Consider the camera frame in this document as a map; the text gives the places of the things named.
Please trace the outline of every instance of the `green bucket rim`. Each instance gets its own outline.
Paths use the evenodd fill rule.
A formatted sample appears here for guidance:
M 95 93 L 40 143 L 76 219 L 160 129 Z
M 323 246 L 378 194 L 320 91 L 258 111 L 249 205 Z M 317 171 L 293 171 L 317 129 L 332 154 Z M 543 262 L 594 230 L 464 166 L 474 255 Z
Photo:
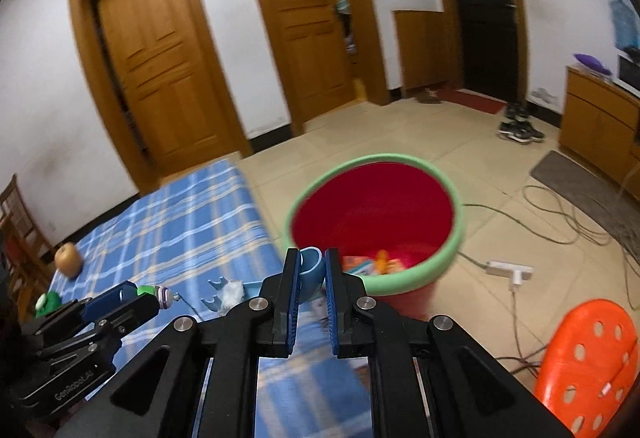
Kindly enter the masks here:
M 367 155 L 366 157 L 355 158 L 354 160 L 342 163 L 331 171 L 324 173 L 321 177 L 316 179 L 315 182 L 308 186 L 302 194 L 300 194 L 289 210 L 284 225 L 286 248 L 296 247 L 291 235 L 291 222 L 294 214 L 298 211 L 298 208 L 304 200 L 320 189 L 334 176 L 339 175 L 343 171 L 375 162 L 403 163 L 425 171 L 440 182 L 451 199 L 453 207 L 453 224 L 451 226 L 451 232 L 444 244 L 433 256 L 418 265 L 414 265 L 410 269 L 402 272 L 396 272 L 395 274 L 360 276 L 364 282 L 367 294 L 369 295 L 394 295 L 417 290 L 418 288 L 433 283 L 447 271 L 458 253 L 464 236 L 462 201 L 460 200 L 460 195 L 456 190 L 456 187 L 453 185 L 453 182 L 449 177 L 447 177 L 441 170 L 420 158 L 411 157 L 410 155 L 401 155 L 398 153 L 379 153 L 377 155 Z

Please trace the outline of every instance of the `bolt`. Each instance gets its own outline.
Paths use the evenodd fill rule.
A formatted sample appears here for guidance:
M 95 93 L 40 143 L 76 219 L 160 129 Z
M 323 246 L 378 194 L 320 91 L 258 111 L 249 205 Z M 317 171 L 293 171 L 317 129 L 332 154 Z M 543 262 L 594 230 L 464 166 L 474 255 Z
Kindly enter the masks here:
M 264 310 L 269 306 L 269 301 L 267 301 L 264 297 L 254 297 L 251 301 L 249 301 L 249 308 L 251 310 L 256 310 L 257 312 L 260 310 Z
M 174 328 L 178 330 L 178 332 L 186 332 L 192 326 L 193 320 L 190 317 L 178 317 L 178 319 L 174 321 Z
M 433 325 L 438 330 L 446 332 L 447 330 L 450 330 L 453 328 L 453 321 L 451 320 L 451 317 L 447 317 L 446 315 L 438 315 L 433 320 Z
M 358 305 L 358 308 L 362 308 L 363 310 L 371 310 L 376 306 L 376 300 L 365 295 L 356 301 L 356 305 Z

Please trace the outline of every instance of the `bed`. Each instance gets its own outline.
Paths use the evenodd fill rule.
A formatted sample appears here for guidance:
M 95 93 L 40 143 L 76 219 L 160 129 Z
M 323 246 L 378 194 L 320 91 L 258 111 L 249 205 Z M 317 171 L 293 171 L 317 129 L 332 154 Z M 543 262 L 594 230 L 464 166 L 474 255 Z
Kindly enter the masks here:
M 242 174 L 219 160 L 137 200 L 78 242 L 84 267 L 75 280 L 56 272 L 51 290 L 64 303 L 95 297 L 124 280 L 164 285 L 203 319 L 200 298 L 214 290 L 207 279 L 256 281 L 282 271 Z M 174 303 L 122 340 L 120 369 L 165 325 L 193 315 Z M 257 437 L 371 436 L 370 402 L 347 361 L 331 353 L 318 317 L 301 306 L 293 355 L 260 360 L 255 418 Z

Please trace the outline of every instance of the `power strip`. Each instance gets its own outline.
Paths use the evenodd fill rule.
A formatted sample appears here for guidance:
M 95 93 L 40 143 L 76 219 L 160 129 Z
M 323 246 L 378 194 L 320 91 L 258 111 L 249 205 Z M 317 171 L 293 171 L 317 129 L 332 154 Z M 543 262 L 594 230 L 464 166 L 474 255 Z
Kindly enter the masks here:
M 515 292 L 523 281 L 528 281 L 533 276 L 533 267 L 529 265 L 516 265 L 515 263 L 507 263 L 505 261 L 489 261 L 487 268 L 484 269 L 487 274 L 498 275 L 500 277 L 508 277 L 509 290 Z

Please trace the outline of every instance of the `black door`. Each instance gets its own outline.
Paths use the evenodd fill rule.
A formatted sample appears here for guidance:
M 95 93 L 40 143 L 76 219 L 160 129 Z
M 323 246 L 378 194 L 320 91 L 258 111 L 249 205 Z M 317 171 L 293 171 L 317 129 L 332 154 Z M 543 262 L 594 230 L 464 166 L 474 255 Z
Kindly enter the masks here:
M 513 0 L 457 0 L 465 87 L 513 102 L 518 95 L 518 43 Z

